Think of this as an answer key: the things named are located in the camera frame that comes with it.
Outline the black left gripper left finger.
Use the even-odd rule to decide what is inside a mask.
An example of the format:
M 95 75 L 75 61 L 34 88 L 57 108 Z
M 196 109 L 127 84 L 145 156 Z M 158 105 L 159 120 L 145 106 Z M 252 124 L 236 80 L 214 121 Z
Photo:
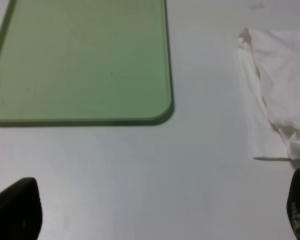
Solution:
M 21 178 L 0 192 L 0 240 L 36 240 L 42 222 L 42 205 L 35 178 Z

